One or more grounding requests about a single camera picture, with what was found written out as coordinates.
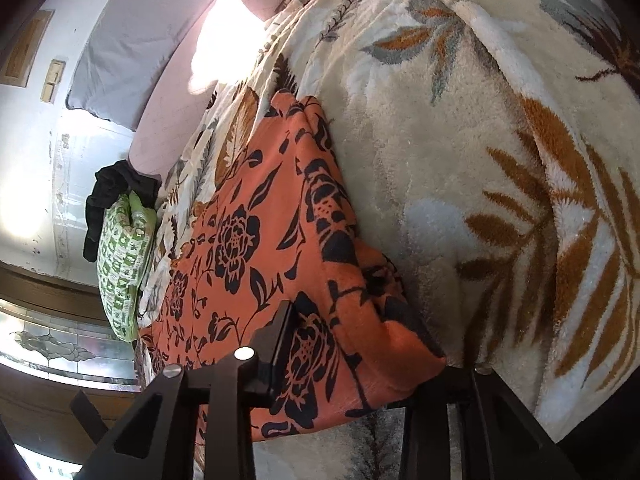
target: light switch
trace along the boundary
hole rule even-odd
[[[46,103],[53,101],[53,97],[56,91],[56,86],[62,79],[62,72],[65,69],[65,62],[54,59],[49,65],[47,76],[44,79],[44,87],[42,88],[42,94],[40,100]]]
[[[42,95],[40,96],[40,100],[46,103],[50,103],[53,101],[53,91],[56,89],[56,86],[52,83],[44,83],[44,88],[42,89]]]

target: green patterned pillow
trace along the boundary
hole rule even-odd
[[[138,289],[150,259],[156,212],[142,206],[132,191],[120,195],[104,214],[98,246],[98,286],[102,306],[115,335],[138,337]]]

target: sunlight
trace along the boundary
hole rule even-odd
[[[207,15],[191,60],[189,93],[214,81],[235,83],[248,75],[264,43],[264,22],[242,0],[217,0]]]
[[[50,186],[50,178],[28,168],[9,173],[0,190],[0,218],[9,234],[31,238],[38,232],[51,207]]]

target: fluffy blanket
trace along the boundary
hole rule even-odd
[[[166,184],[141,325],[274,93],[315,95],[360,236],[449,363],[491,363],[559,440],[640,360],[639,61],[603,0],[294,0]],[[260,449],[279,478],[373,478],[350,431]]]

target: white wall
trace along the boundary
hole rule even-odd
[[[27,88],[0,85],[0,260],[95,284],[82,258],[84,201],[94,173],[125,158],[132,132],[80,110],[65,97],[84,44],[108,0],[47,0],[54,14]],[[40,101],[52,59],[66,62],[53,104]]]

